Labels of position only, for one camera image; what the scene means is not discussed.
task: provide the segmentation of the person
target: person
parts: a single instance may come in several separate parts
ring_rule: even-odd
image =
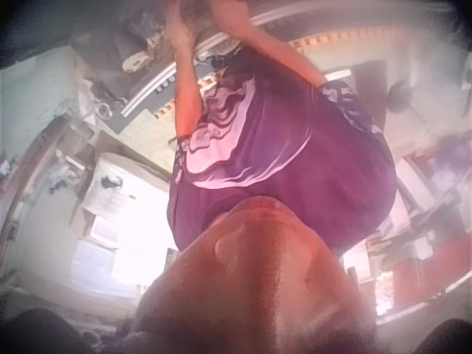
[[[121,351],[368,353],[375,314],[338,256],[393,203],[380,130],[345,83],[251,25],[244,1],[209,1],[244,47],[202,100],[183,6],[169,2],[166,28],[178,137],[168,218],[182,252]]]

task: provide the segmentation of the purple t-shirt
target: purple t-shirt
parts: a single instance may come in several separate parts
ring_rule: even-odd
[[[314,88],[243,49],[178,140],[168,219],[182,250],[222,213],[267,195],[341,253],[376,230],[395,191],[384,137],[347,84]]]

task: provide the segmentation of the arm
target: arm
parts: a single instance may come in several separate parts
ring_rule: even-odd
[[[192,24],[181,17],[181,0],[169,0],[165,32],[176,50],[176,133],[181,137],[193,133],[201,115],[200,89],[193,66],[195,32]]]
[[[315,87],[326,83],[325,76],[290,44],[252,25],[244,0],[210,0],[213,18],[226,34],[281,63]]]

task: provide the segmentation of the light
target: light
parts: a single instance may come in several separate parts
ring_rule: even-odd
[[[340,80],[345,77],[351,76],[352,72],[349,69],[339,70],[337,72],[331,72],[330,74],[326,74],[324,77],[328,81]]]

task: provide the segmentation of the hand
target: hand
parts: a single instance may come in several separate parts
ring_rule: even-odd
[[[209,0],[213,21],[230,37],[246,40],[254,28],[246,0]]]
[[[193,53],[196,39],[194,24],[184,21],[181,8],[182,0],[168,0],[165,35],[177,54]]]

